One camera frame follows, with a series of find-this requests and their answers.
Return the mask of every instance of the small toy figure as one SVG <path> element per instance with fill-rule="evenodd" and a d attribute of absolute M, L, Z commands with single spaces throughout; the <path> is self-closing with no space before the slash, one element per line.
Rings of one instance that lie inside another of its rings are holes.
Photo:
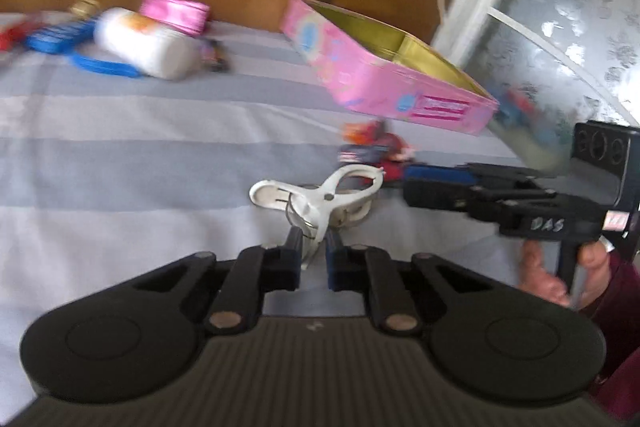
<path fill-rule="evenodd" d="M 350 143 L 340 147 L 340 164 L 363 163 L 382 167 L 385 185 L 400 182 L 404 163 L 414 159 L 415 151 L 401 137 L 388 132 L 383 119 L 364 124 L 348 123 L 342 137 Z"/>
<path fill-rule="evenodd" d="M 226 59 L 226 51 L 216 39 L 200 38 L 200 56 L 202 66 L 209 71 L 225 72 L 229 70 L 229 61 Z"/>
<path fill-rule="evenodd" d="M 536 108 L 526 95 L 513 87 L 490 89 L 491 95 L 500 102 L 495 120 L 506 128 L 524 127 L 536 142 L 549 148 L 559 144 L 559 137 L 544 114 Z"/>

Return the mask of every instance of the pink label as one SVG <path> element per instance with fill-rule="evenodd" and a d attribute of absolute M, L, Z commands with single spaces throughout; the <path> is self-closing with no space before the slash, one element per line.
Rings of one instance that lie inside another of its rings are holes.
<path fill-rule="evenodd" d="M 424 94 L 415 103 L 411 116 L 412 118 L 460 121 L 469 110 L 469 106 L 470 103 L 461 100 Z"/>

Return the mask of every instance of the finger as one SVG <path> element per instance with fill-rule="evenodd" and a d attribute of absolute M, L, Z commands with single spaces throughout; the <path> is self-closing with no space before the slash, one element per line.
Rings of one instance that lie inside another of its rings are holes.
<path fill-rule="evenodd" d="M 578 252 L 578 263 L 587 270 L 593 270 L 609 262 L 609 253 L 600 241 L 583 245 Z"/>
<path fill-rule="evenodd" d="M 522 279 L 520 289 L 546 300 L 557 299 L 566 294 L 564 283 L 543 268 L 529 271 Z"/>
<path fill-rule="evenodd" d="M 571 304 L 571 299 L 567 294 L 564 294 L 556 299 L 553 299 L 552 302 L 564 308 L 568 308 L 569 304 Z"/>
<path fill-rule="evenodd" d="M 543 262 L 544 254 L 540 243 L 527 239 L 522 245 L 522 261 L 520 263 L 522 268 L 539 268 L 542 267 Z"/>

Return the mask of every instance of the circular pad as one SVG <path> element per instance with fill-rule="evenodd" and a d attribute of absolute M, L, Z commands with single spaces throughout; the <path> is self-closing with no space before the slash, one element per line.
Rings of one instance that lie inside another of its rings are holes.
<path fill-rule="evenodd" d="M 460 294 L 447 306 L 431 352 L 453 380 L 490 400 L 566 401 L 604 363 L 604 338 L 591 321 L 515 289 Z"/>
<path fill-rule="evenodd" d="M 114 403 L 163 387 L 196 354 L 196 329 L 162 293 L 108 291 L 34 322 L 20 359 L 39 393 Z"/>

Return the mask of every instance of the screw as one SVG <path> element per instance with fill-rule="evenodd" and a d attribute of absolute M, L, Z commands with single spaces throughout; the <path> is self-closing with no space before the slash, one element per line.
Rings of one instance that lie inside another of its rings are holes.
<path fill-rule="evenodd" d="M 405 313 L 394 313 L 385 319 L 385 324 L 394 331 L 411 331 L 418 325 L 418 320 Z"/>
<path fill-rule="evenodd" d="M 209 317 L 209 322 L 219 330 L 226 330 L 228 328 L 235 328 L 240 324 L 240 322 L 242 322 L 242 315 L 236 312 L 215 312 Z"/>

